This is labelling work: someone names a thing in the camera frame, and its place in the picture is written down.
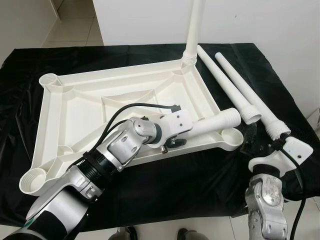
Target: tiled floor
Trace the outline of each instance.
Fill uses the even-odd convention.
[[[44,48],[103,46],[92,0],[64,0]]]
[[[50,33],[44,48],[73,46],[102,46],[103,41],[92,0],[64,0],[58,13],[61,23]],[[289,202],[284,206],[284,214],[291,230],[300,202]],[[175,240],[179,228],[195,229],[207,235],[210,240],[248,240],[248,215],[237,218],[201,217],[156,222],[135,226],[139,240]],[[0,225],[0,239],[16,228]],[[83,232],[77,240],[107,240],[116,228]],[[320,239],[320,197],[307,200],[300,219],[297,240]]]

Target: metal screw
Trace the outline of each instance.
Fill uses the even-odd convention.
[[[166,153],[168,152],[167,146],[161,146],[161,147],[160,147],[160,150],[161,150],[161,152],[162,152],[163,154],[166,154]]]

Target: black cable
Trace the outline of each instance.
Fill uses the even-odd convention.
[[[89,151],[89,154],[94,151],[102,142],[103,140],[107,137],[107,132],[113,123],[113,121],[116,119],[116,117],[123,112],[124,110],[131,108],[131,107],[151,107],[151,108],[160,108],[160,109],[175,109],[177,105],[172,105],[172,106],[165,106],[165,105],[158,105],[158,104],[150,104],[150,103],[131,103],[128,105],[123,106],[120,108],[116,113],[111,117],[110,121],[106,125],[101,137],[99,140],[96,142],[96,144],[93,146],[93,148]]]
[[[128,119],[125,119],[125,120],[121,120],[119,122],[117,122],[115,125],[113,125],[110,130],[106,133],[106,135],[108,136],[111,131],[113,129],[115,129],[117,126],[119,126],[120,124],[123,124],[125,121],[127,121]],[[78,160],[76,160],[75,162],[73,162],[66,170],[70,169],[73,165],[77,165],[78,163],[80,163],[81,161],[83,161],[85,159],[84,156],[80,157]]]
[[[297,226],[298,226],[298,222],[299,222],[299,219],[301,217],[301,214],[302,214],[302,212],[304,210],[304,207],[305,207],[305,204],[306,204],[306,180],[304,178],[304,175],[303,175],[303,172],[301,170],[301,167],[297,163],[297,161],[286,150],[284,150],[283,148],[280,148],[279,151],[281,151],[295,165],[296,170],[294,172],[295,172],[296,177],[298,178],[300,186],[302,188],[303,199],[301,200],[301,204],[300,204],[299,210],[298,210],[298,212],[296,214],[296,217],[294,219],[292,230],[291,230],[291,235],[290,235],[290,240],[294,240],[295,239],[295,233],[296,233]]]
[[[125,119],[125,120],[121,120],[119,122],[117,122],[115,125],[113,125],[107,132],[106,132],[106,135],[108,136],[113,129],[115,129],[116,127],[118,127],[120,124],[123,124],[124,122],[128,121],[128,119]]]
[[[111,124],[113,123],[113,121],[116,119],[116,117],[122,113],[124,110],[131,108],[131,107],[150,107],[150,108],[160,108],[160,109],[171,109],[171,111],[176,110],[178,108],[177,105],[172,105],[172,106],[166,106],[166,105],[158,105],[158,104],[150,104],[150,103],[131,103],[128,105],[123,106],[122,108],[120,108],[118,111],[116,111],[116,113],[111,117],[110,121],[108,122],[108,124],[105,126],[105,129],[103,130],[100,138],[98,139],[98,141],[96,142],[96,144],[90,149],[90,151],[88,152],[89,154],[92,153],[102,142],[103,140],[108,136],[108,134],[115,129],[117,126],[119,126],[120,124],[123,124],[126,120],[121,120],[119,122],[117,122],[115,125],[113,125],[111,128]],[[83,161],[85,159],[84,156],[82,156],[81,158],[79,158],[78,160],[76,160],[75,162],[73,162],[66,170],[69,170],[72,166],[77,165],[78,163],[80,163],[81,161]]]

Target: white plastic pipe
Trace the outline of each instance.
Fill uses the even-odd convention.
[[[221,111],[213,117],[200,120],[193,123],[193,128],[190,131],[179,134],[178,139],[189,139],[201,134],[206,134],[212,131],[221,129],[231,129],[239,126],[241,117],[237,109],[229,108]]]
[[[197,62],[199,29],[201,28],[205,2],[205,0],[193,0],[189,32],[185,51],[182,56],[182,62],[186,65],[195,64]]]
[[[290,134],[291,131],[287,125],[274,115],[255,91],[252,90],[252,88],[228,62],[228,60],[220,52],[215,55],[215,58],[228,74],[234,85],[236,85],[246,99],[248,99],[251,104],[255,105],[262,113],[261,121],[263,122],[265,130],[271,139],[276,140],[280,138],[281,134]]]
[[[233,102],[236,109],[238,109],[243,121],[246,124],[257,122],[261,118],[261,113],[259,110],[248,102],[248,100],[241,94],[241,92],[239,92],[229,78],[221,71],[221,69],[199,45],[197,47],[197,53],[210,70],[216,81],[219,83],[221,88]]]

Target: black cloth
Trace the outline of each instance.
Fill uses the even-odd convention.
[[[314,152],[302,164],[307,196],[320,195],[320,142],[265,56],[252,43],[202,44],[214,59],[222,52],[255,92]],[[21,226],[36,199],[22,194],[19,179],[30,168],[37,135],[46,73],[75,74],[181,58],[184,44],[15,49],[0,69],[0,224]],[[221,110],[233,107],[198,58],[196,67]],[[246,136],[255,126],[240,125]],[[271,143],[261,122],[257,149]],[[85,230],[203,216],[229,216],[246,205],[250,156],[239,149],[194,152],[125,169],[91,208]],[[283,194],[301,199],[291,171],[283,178]]]

